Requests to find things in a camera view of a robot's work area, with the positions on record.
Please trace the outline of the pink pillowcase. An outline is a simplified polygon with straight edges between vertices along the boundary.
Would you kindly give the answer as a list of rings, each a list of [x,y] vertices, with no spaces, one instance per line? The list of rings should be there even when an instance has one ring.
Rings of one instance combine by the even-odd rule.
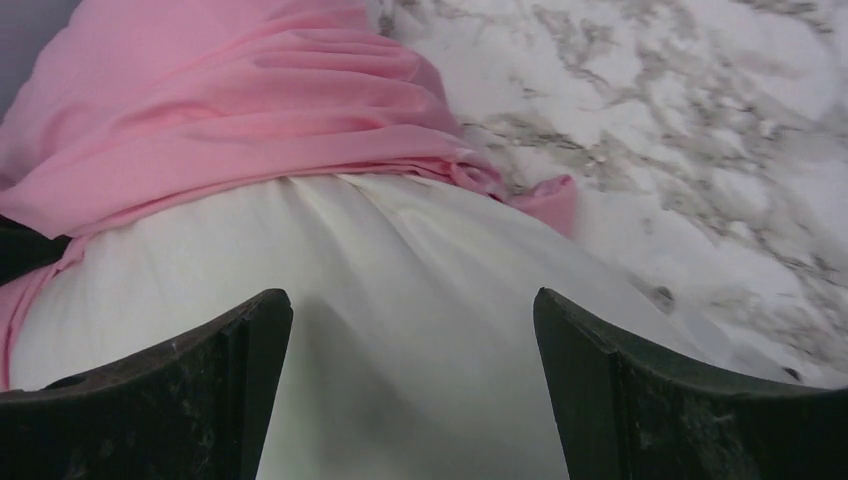
[[[35,297],[95,236],[270,180],[384,174],[476,193],[564,236],[567,176],[512,194],[436,69],[360,1],[85,1],[1,127],[1,212],[57,260],[1,290],[1,386]]]

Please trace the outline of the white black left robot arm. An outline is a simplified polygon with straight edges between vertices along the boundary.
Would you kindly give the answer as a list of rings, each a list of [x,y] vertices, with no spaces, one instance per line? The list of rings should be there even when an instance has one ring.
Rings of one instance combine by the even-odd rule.
[[[70,242],[67,236],[50,239],[1,217],[1,285],[60,260]]]

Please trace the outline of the white pillow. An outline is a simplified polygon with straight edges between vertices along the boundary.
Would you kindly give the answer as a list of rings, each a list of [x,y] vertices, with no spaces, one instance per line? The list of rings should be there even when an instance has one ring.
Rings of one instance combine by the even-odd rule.
[[[284,290],[294,322],[263,479],[564,479],[533,328],[553,289],[668,348],[786,370],[696,313],[663,315],[538,220],[439,182],[270,180],[94,235],[36,294],[8,360],[37,389]]]

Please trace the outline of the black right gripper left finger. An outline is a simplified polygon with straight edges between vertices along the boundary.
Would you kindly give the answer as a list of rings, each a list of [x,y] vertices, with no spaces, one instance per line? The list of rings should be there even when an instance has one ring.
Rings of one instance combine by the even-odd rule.
[[[3,393],[2,477],[254,478],[292,322],[270,289],[118,361]]]

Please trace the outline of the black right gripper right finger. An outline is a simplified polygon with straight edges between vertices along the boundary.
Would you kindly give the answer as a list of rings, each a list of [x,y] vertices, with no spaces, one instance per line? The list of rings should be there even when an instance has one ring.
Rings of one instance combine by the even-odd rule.
[[[760,379],[607,323],[551,289],[533,321],[573,479],[843,479],[847,393]]]

